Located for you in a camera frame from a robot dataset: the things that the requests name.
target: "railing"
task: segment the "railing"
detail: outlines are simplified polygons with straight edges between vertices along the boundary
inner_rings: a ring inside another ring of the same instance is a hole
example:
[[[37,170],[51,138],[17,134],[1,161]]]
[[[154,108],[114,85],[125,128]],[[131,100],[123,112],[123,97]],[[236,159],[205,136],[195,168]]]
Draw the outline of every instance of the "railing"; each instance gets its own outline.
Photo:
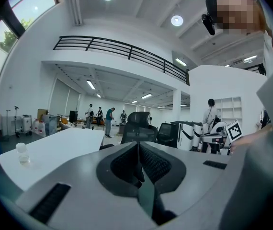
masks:
[[[59,49],[103,51],[107,54],[116,54],[158,69],[189,85],[188,73],[183,69],[149,51],[120,41],[93,36],[61,36],[54,47],[54,50]]]

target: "person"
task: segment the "person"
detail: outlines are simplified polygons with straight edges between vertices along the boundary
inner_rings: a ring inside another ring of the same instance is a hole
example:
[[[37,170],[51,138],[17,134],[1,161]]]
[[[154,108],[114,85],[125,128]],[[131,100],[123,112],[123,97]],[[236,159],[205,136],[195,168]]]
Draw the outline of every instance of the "person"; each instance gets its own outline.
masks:
[[[105,131],[105,135],[108,137],[108,138],[112,138],[110,136],[110,131],[111,131],[111,121],[114,119],[113,116],[112,116],[112,112],[114,112],[115,108],[112,107],[111,109],[109,109],[107,111],[107,115],[106,115],[106,131]]]
[[[204,124],[203,131],[205,135],[210,133],[215,123],[215,120],[221,118],[221,113],[219,110],[215,108],[215,101],[213,99],[208,100],[208,105],[209,105],[209,108],[205,111],[204,118],[203,118],[203,124]],[[204,142],[202,152],[206,153],[207,148],[208,148],[208,143]]]
[[[273,11],[264,0],[206,0],[208,15],[222,29],[240,30],[241,33],[262,32],[264,36],[263,65],[266,76],[273,74]],[[249,144],[273,131],[273,125],[268,120],[261,130],[243,136],[231,144],[231,150]]]
[[[100,107],[98,107],[98,108],[99,108],[99,110],[98,110],[98,112],[97,112],[97,126],[100,125],[100,122],[101,122],[102,117],[103,117],[102,107],[100,106]]]
[[[94,115],[92,107],[93,105],[90,104],[88,111],[85,112],[85,122],[84,122],[85,128],[91,128],[90,126],[91,126],[91,123],[93,122],[93,115]]]
[[[126,118],[127,118],[127,114],[125,113],[125,110],[123,110],[123,112],[121,113],[121,117],[120,117],[122,124],[126,123]]]

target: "cardboard box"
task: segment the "cardboard box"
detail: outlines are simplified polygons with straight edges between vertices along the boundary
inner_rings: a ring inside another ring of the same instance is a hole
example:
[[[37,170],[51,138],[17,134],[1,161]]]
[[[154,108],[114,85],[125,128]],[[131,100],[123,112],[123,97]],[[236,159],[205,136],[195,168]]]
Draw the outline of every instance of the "cardboard box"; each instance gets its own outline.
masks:
[[[44,114],[48,114],[48,110],[46,110],[46,109],[38,109],[37,110],[37,120],[42,121],[42,116]]]

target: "white shirt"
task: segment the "white shirt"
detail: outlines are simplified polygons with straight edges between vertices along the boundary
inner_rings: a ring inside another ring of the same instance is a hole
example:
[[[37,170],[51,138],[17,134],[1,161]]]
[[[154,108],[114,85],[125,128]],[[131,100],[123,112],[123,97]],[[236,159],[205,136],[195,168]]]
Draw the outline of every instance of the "white shirt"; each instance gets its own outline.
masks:
[[[90,116],[90,113],[91,113],[92,111],[93,111],[93,108],[90,107],[90,108],[88,109],[88,111],[86,112],[87,114],[85,115],[84,120],[86,120],[86,118]]]
[[[209,107],[203,117],[204,133],[209,133],[212,130],[215,116],[221,118],[221,113],[214,106]]]

